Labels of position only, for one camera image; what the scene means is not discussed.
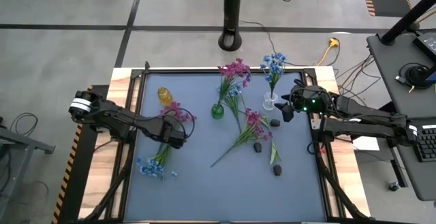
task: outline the black stone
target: black stone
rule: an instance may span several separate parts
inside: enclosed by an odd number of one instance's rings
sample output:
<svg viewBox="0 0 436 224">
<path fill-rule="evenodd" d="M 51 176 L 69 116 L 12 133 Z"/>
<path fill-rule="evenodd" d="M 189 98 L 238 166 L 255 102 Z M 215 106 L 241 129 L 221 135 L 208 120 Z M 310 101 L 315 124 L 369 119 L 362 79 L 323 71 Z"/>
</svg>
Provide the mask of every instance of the black stone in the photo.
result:
<svg viewBox="0 0 436 224">
<path fill-rule="evenodd" d="M 270 125 L 271 127 L 278 127 L 280 126 L 280 121 L 278 121 L 277 119 L 271 119 Z"/>
<path fill-rule="evenodd" d="M 256 151 L 257 153 L 260 153 L 262 151 L 262 145 L 259 142 L 256 142 L 253 147 L 254 151 Z"/>
<path fill-rule="evenodd" d="M 276 176 L 281 175 L 281 166 L 280 165 L 274 165 L 272 170 L 274 170 L 274 175 L 276 175 Z"/>
</svg>

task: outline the concrete floor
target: concrete floor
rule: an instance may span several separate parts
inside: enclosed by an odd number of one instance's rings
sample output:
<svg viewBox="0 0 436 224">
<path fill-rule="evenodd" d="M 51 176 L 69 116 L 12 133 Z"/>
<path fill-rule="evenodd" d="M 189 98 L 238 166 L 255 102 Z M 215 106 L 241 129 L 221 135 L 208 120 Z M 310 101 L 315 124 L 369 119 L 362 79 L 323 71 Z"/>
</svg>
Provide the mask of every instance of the concrete floor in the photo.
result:
<svg viewBox="0 0 436 224">
<path fill-rule="evenodd" d="M 0 0 L 0 24 L 41 25 L 126 25 L 133 0 Z M 223 0 L 141 0 L 135 25 L 221 26 Z M 371 17 L 364 0 L 241 0 L 240 19 L 269 27 L 391 27 L 398 18 Z M 436 28 L 436 16 L 422 28 Z M 341 55 L 334 67 L 340 72 L 367 57 L 365 38 L 369 34 L 271 33 L 277 51 L 290 61 L 312 65 L 318 61 L 329 37 L 341 41 Z M 41 180 L 50 189 L 47 199 L 31 206 L 16 207 L 9 223 L 29 219 L 32 223 L 51 220 L 65 170 L 75 125 L 67 109 L 79 89 L 89 84 L 108 84 L 123 31 L 0 29 L 0 116 L 9 125 L 21 112 L 40 118 L 32 138 L 56 145 L 53 155 L 35 153 L 25 182 Z M 134 31 L 127 45 L 123 67 L 216 66 L 242 57 L 258 65 L 272 52 L 266 33 L 242 33 L 243 46 L 224 52 L 217 46 L 218 32 Z M 332 51 L 327 63 L 334 59 Z M 368 73 L 378 76 L 373 64 Z M 372 82 L 359 77 L 353 91 Z M 382 81 L 361 95 L 368 106 L 390 101 Z M 385 162 L 367 163 L 358 154 L 371 214 L 383 220 L 432 223 L 433 203 L 420 202 L 413 189 L 396 193 L 386 190 L 393 171 Z M 40 196 L 44 189 L 25 185 L 22 199 Z"/>
</svg>

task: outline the white label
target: white label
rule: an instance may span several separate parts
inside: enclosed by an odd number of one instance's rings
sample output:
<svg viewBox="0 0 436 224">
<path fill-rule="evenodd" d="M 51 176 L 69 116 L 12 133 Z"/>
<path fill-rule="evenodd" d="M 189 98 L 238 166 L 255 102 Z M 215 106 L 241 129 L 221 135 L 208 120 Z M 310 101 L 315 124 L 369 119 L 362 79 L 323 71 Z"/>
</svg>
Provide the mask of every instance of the white label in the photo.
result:
<svg viewBox="0 0 436 224">
<path fill-rule="evenodd" d="M 423 129 L 434 129 L 434 128 L 436 128 L 436 125 L 423 125 L 422 128 Z"/>
</svg>

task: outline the small vase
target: small vase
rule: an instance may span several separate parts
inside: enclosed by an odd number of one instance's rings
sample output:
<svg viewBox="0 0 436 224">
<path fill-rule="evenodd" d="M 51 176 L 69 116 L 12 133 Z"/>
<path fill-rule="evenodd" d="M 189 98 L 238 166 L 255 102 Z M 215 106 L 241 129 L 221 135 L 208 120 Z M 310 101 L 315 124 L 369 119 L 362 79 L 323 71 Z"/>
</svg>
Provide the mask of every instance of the small vase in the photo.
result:
<svg viewBox="0 0 436 224">
<path fill-rule="evenodd" d="M 220 103 L 215 103 L 212 106 L 211 114 L 214 119 L 221 119 L 224 116 L 224 108 Z"/>
<path fill-rule="evenodd" d="M 277 94 L 273 93 L 271 98 L 271 92 L 267 92 L 267 94 L 264 95 L 264 108 L 265 110 L 272 110 L 274 109 L 274 103 L 277 102 Z"/>
</svg>

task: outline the black floor stripe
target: black floor stripe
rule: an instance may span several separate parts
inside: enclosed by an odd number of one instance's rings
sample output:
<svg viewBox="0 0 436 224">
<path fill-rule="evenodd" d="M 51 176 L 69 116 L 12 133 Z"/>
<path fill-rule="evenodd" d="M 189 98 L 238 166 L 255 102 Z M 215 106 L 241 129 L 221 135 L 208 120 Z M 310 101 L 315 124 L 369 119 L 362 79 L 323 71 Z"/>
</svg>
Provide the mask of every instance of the black floor stripe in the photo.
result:
<svg viewBox="0 0 436 224">
<path fill-rule="evenodd" d="M 0 29 L 41 29 L 41 30 L 125 30 L 122 25 L 38 25 L 0 24 Z"/>
<path fill-rule="evenodd" d="M 141 0 L 134 0 L 133 5 L 131 6 L 129 20 L 127 20 L 127 28 L 124 32 L 123 39 L 121 40 L 120 44 L 120 49 L 118 50 L 118 54 L 116 56 L 115 68 L 122 67 L 123 65 L 125 50 L 127 49 L 127 44 L 129 43 L 131 28 L 134 25 L 140 1 Z"/>
<path fill-rule="evenodd" d="M 133 26 L 132 31 L 203 31 L 221 32 L 223 27 L 218 26 Z M 271 33 L 385 33 L 389 29 L 357 29 L 357 28 L 331 28 L 331 27 L 265 27 Z M 239 27 L 241 32 L 264 32 L 263 27 Z"/>
</svg>

